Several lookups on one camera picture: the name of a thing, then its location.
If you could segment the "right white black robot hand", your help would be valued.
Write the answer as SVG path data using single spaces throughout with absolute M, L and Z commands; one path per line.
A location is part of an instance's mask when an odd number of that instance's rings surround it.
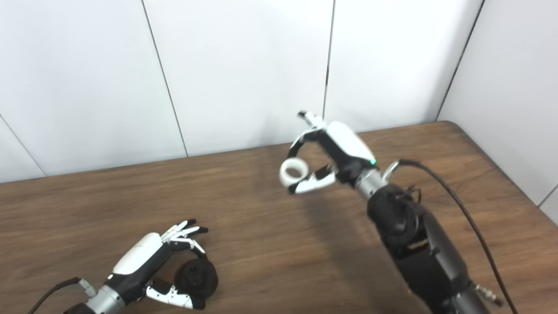
M 377 167 L 375 156 L 364 141 L 347 125 L 326 123 L 320 116 L 299 111 L 309 129 L 289 147 L 287 159 L 279 169 L 279 181 L 291 194 L 302 194 L 327 187 L 335 182 L 348 184 L 365 199 L 387 185 Z M 316 142 L 333 164 L 310 173 L 307 163 L 297 157 L 301 147 Z

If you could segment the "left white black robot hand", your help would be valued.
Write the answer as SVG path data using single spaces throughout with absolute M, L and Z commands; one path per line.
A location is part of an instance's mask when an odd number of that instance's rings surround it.
M 206 234 L 208 228 L 196 223 L 196 219 L 187 219 L 163 234 L 150 232 L 145 235 L 120 258 L 103 285 L 116 293 L 117 301 L 124 306 L 149 297 L 163 304 L 203 310 L 206 302 L 201 297 L 155 278 L 175 252 L 190 250 L 198 258 L 207 258 L 203 247 L 192 236 Z

